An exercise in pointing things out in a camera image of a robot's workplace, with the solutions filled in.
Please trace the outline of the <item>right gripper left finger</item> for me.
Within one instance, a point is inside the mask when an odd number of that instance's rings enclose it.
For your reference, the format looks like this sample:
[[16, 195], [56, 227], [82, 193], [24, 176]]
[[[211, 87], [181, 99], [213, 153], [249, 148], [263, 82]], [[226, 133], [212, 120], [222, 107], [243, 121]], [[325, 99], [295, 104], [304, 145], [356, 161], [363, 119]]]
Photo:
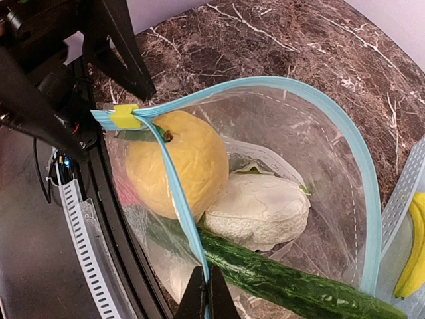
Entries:
[[174, 319], [205, 319], [207, 310], [207, 283], [203, 268], [196, 266], [189, 279], [183, 298], [179, 304]]

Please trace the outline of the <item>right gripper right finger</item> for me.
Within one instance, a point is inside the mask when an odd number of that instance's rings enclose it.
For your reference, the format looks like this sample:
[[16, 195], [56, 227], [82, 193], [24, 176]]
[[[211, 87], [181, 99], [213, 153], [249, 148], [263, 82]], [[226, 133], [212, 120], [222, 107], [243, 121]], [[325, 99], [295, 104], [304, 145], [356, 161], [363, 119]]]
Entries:
[[239, 319], [239, 314], [218, 266], [209, 270], [207, 283], [207, 313], [212, 319]]

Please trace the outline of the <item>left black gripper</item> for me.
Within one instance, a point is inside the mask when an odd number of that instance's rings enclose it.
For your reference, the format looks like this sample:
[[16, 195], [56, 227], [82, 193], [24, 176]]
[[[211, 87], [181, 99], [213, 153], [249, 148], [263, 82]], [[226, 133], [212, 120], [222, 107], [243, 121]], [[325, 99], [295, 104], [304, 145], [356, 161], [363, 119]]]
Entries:
[[1, 2], [1, 124], [83, 162], [100, 126], [85, 59], [64, 65], [65, 40], [78, 31], [90, 64], [139, 99], [153, 98], [126, 1]]

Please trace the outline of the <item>green cucumber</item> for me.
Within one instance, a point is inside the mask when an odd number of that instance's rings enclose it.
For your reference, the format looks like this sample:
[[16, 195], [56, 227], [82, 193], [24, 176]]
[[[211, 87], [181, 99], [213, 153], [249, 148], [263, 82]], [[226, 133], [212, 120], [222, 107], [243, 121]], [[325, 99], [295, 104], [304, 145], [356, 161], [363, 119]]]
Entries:
[[353, 287], [282, 265], [254, 251], [197, 230], [209, 270], [225, 282], [304, 318], [405, 318], [406, 314]]

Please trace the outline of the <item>white cauliflower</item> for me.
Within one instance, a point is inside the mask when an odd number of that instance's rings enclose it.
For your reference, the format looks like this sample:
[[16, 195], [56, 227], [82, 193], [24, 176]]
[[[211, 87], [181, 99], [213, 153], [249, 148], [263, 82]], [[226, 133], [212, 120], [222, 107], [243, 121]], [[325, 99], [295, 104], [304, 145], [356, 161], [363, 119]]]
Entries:
[[305, 231], [310, 207], [304, 191], [288, 179], [232, 173], [206, 210], [203, 227], [250, 250], [269, 251]]

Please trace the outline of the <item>clear zip top bag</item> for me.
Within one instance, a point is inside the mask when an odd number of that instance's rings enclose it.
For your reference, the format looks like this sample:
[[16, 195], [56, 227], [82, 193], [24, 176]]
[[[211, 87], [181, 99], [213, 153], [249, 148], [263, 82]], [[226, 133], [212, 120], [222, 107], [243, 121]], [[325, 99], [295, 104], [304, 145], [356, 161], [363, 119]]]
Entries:
[[124, 214], [172, 302], [217, 266], [243, 318], [383, 318], [371, 155], [332, 99], [245, 78], [93, 111]]

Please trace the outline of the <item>orange fruit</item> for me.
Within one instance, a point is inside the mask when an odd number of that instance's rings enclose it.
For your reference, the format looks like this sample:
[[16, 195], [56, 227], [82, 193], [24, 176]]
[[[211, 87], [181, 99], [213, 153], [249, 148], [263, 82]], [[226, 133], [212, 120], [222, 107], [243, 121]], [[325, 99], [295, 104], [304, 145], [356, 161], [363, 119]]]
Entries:
[[[191, 214], [198, 221], [228, 183], [226, 148], [208, 123], [188, 112], [173, 111], [153, 122], [171, 132], [173, 138], [165, 146]], [[131, 142], [127, 147], [126, 171], [137, 194], [154, 213], [177, 218], [157, 141]]]

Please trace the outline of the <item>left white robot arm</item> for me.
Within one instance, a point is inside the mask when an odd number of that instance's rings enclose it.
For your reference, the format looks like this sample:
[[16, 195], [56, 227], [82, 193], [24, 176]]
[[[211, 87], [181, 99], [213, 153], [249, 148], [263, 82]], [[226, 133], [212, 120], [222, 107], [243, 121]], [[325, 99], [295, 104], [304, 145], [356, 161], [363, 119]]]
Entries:
[[90, 64], [143, 101], [155, 95], [127, 1], [1, 2], [1, 124], [83, 161], [85, 151], [37, 88], [66, 60], [65, 40], [78, 31]]

